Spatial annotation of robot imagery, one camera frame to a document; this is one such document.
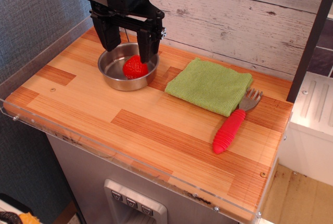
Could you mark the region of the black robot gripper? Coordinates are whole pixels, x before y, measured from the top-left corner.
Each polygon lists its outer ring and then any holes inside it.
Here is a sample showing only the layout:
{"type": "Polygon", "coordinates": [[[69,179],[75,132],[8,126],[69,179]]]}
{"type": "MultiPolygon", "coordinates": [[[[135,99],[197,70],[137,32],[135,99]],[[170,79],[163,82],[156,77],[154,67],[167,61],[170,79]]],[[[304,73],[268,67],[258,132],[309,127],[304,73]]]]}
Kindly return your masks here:
{"type": "Polygon", "coordinates": [[[149,0],[88,0],[94,28],[106,51],[120,43],[120,28],[137,33],[141,63],[158,53],[160,39],[165,37],[162,26],[164,12],[149,0]]]}

